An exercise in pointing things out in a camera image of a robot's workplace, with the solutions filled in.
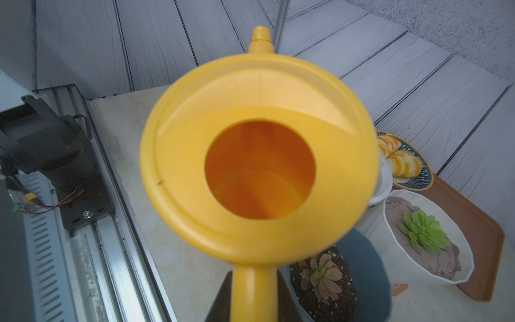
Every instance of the succulent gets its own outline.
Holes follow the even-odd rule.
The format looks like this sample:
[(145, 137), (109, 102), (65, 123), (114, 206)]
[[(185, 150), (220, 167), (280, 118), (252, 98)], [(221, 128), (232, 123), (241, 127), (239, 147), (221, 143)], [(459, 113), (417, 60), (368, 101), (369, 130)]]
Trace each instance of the succulent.
[(434, 216), (426, 215), (422, 210), (413, 213), (413, 221), (408, 211), (404, 212), (406, 226), (399, 224), (399, 229), (411, 240), (411, 245), (416, 251), (420, 251), (420, 244), (427, 250), (442, 253), (442, 249), (451, 244), (443, 232), (440, 222)]
[(328, 253), (322, 256), (318, 255), (311, 258), (310, 266), (304, 261), (299, 262), (302, 270), (302, 281), (300, 283), (303, 290), (309, 290), (313, 287), (313, 291), (318, 299), (324, 303), (328, 303), (327, 299), (338, 299), (338, 293), (342, 289), (335, 283), (341, 279), (341, 272), (336, 264), (331, 261), (331, 255)]

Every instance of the white plant pot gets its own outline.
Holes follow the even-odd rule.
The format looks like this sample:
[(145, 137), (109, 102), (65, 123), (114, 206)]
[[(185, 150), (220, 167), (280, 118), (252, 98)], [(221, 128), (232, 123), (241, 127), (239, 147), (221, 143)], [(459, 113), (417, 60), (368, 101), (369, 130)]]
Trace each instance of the white plant pot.
[(394, 284), (459, 284), (469, 280), (474, 271), (474, 259), (470, 245), (460, 228), (434, 202), (426, 197), (408, 190), (394, 190), (388, 197), (401, 197), (413, 206), (420, 207), (428, 215), (433, 215), (442, 226), (449, 240), (459, 248), (461, 271), (456, 272), (452, 280), (431, 274), (417, 264), (399, 244), (386, 220), (385, 204), (367, 209), (356, 228), (374, 245), (381, 256), (386, 273)]

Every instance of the gray wooden deck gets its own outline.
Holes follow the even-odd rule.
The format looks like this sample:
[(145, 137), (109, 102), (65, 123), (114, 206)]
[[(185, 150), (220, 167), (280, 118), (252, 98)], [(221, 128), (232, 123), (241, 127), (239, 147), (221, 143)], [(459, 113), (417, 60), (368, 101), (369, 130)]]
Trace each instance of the gray wooden deck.
[[(91, 99), (171, 84), (246, 52), (278, 2), (37, 0), (38, 88), (75, 83)], [(378, 130), (413, 143), (515, 246), (513, 90), (495, 105), (507, 82), (343, 0), (292, 0), (280, 52), (341, 78)]]

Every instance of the blue plant pot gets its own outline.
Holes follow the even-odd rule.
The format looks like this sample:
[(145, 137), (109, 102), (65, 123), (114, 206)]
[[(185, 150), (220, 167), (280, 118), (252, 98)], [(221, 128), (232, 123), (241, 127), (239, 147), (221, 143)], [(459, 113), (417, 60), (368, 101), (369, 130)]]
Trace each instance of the blue plant pot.
[[(336, 247), (349, 265), (356, 294), (356, 311), (353, 322), (384, 322), (391, 315), (391, 284), (381, 257), (372, 243), (356, 228), (336, 243)], [(300, 306), (297, 295), (290, 283), (289, 265), (279, 268), (288, 290), (295, 301), (304, 322), (313, 319)]]

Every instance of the marble countertop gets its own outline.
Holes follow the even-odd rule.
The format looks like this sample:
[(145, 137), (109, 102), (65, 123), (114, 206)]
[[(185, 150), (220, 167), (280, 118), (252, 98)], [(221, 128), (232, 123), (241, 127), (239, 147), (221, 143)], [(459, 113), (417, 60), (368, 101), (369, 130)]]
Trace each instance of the marble countertop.
[[(140, 138), (155, 102), (168, 86), (88, 101), (93, 121), (127, 193), (179, 322), (204, 321), (229, 263), (208, 256), (178, 237), (147, 197), (139, 167)], [(477, 302), (454, 285), (410, 285), (393, 299), (391, 321), (508, 321), (515, 316), (515, 252), (503, 248), (490, 302)]]

